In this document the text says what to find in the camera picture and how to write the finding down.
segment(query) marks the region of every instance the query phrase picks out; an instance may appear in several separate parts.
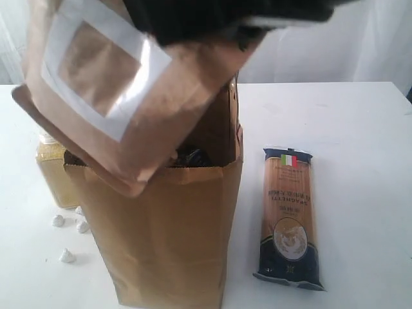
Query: white stone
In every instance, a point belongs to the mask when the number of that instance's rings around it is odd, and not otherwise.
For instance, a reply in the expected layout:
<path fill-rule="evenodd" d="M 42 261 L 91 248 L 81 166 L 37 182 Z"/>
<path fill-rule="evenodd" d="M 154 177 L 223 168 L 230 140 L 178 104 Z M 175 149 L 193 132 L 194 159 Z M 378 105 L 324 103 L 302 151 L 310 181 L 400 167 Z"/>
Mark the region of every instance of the white stone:
<path fill-rule="evenodd" d="M 68 249 L 64 249 L 62 252 L 62 255 L 59 258 L 60 262 L 63 263 L 72 263 L 76 260 L 76 257 L 74 254 L 72 254 Z"/>
<path fill-rule="evenodd" d="M 84 216 L 82 207 L 80 207 L 80 206 L 77 206 L 77 207 L 76 207 L 75 212 L 76 212 L 77 214 L 80 214 L 81 216 Z"/>
<path fill-rule="evenodd" d="M 77 224 L 76 228 L 77 232 L 83 234 L 89 230 L 89 223 L 87 223 L 86 221 L 81 221 Z"/>
<path fill-rule="evenodd" d="M 61 227 L 64 225 L 64 218 L 63 216 L 61 216 L 60 214 L 56 215 L 53 217 L 53 221 L 51 222 L 51 224 L 54 227 Z"/>

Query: brown paper bag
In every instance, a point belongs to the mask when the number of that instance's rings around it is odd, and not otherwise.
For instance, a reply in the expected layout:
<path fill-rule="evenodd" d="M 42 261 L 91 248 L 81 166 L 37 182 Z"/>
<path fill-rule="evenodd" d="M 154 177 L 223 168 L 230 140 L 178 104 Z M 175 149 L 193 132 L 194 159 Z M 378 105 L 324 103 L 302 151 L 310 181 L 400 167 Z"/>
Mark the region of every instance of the brown paper bag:
<path fill-rule="evenodd" d="M 126 198 L 66 158 L 119 303 L 156 309 L 221 306 L 242 168 L 236 83 L 216 97 L 186 142 L 218 166 L 163 168 Z"/>
<path fill-rule="evenodd" d="M 121 0 L 31 2 L 14 98 L 110 186 L 139 195 L 250 57 L 218 35 L 159 47 Z"/>

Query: white table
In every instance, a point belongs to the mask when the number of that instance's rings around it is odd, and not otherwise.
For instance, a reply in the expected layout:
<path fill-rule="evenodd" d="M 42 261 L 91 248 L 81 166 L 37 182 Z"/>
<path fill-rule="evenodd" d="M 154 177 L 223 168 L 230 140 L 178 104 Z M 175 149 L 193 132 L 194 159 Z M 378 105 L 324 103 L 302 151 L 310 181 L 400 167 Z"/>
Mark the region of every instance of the white table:
<path fill-rule="evenodd" d="M 91 234 L 54 206 L 35 164 L 35 124 L 0 86 L 0 308 L 122 308 Z M 239 86 L 245 166 L 224 309 L 412 308 L 412 105 L 391 83 Z M 314 155 L 327 292 L 252 277 L 258 266 L 264 145 Z M 55 214 L 69 217 L 53 228 Z M 76 265 L 57 261 L 64 247 Z"/>

